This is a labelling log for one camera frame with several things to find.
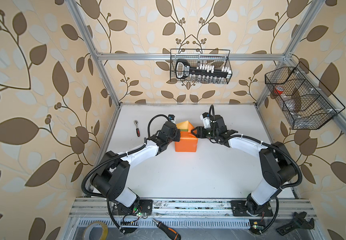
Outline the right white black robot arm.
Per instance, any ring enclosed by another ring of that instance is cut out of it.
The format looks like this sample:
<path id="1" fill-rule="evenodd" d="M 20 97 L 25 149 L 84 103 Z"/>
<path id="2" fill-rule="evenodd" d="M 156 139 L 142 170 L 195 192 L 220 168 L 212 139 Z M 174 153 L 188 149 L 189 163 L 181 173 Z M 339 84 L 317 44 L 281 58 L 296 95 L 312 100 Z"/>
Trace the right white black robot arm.
<path id="1" fill-rule="evenodd" d="M 202 127 L 191 130 L 191 134 L 199 139 L 209 139 L 211 143 L 241 150 L 260 160 L 263 179 L 256 189 L 247 196 L 246 203 L 240 209 L 252 217 L 264 212 L 271 200 L 276 200 L 276 211 L 271 221 L 265 227 L 251 228 L 255 235 L 262 235 L 275 222 L 279 212 L 278 195 L 286 188 L 301 184 L 303 174 L 300 167 L 290 156 L 285 145 L 276 142 L 268 144 L 253 137 L 243 135 L 235 130 L 228 130 L 224 119 L 215 114 L 214 105 L 207 113 L 201 115 Z"/>

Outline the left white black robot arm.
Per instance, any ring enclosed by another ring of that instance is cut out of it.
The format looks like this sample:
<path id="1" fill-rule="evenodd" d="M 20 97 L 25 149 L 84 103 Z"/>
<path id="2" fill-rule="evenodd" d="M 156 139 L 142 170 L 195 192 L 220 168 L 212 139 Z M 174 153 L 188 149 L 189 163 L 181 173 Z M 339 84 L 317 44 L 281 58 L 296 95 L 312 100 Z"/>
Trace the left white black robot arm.
<path id="1" fill-rule="evenodd" d="M 153 120 L 163 117 L 166 122 L 161 130 L 150 134 Z M 90 197 L 105 198 L 111 221 L 124 235 L 131 231 L 124 229 L 115 219 L 110 209 L 110 203 L 125 207 L 126 216 L 135 215 L 140 209 L 139 196 L 126 187 L 127 177 L 132 167 L 141 162 L 156 157 L 165 151 L 172 142 L 179 142 L 181 131 L 175 123 L 174 115 L 159 114 L 154 116 L 147 126 L 148 137 L 139 147 L 115 154 L 111 151 L 104 154 L 99 164 L 84 177 L 81 183 L 82 192 Z"/>

